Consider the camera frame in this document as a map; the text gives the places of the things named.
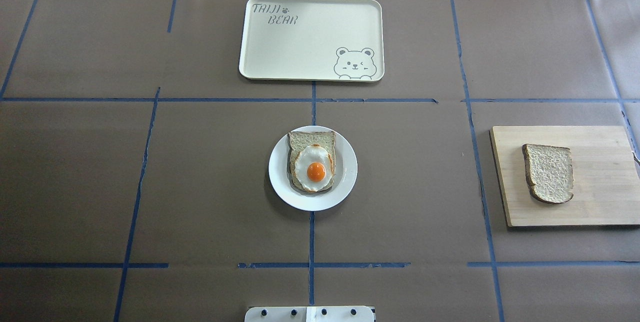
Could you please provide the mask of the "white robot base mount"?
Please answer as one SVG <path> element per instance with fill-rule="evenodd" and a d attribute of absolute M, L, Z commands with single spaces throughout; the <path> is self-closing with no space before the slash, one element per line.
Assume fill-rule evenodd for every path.
<path fill-rule="evenodd" d="M 375 308 L 365 305 L 254 306 L 245 322 L 375 322 Z"/>

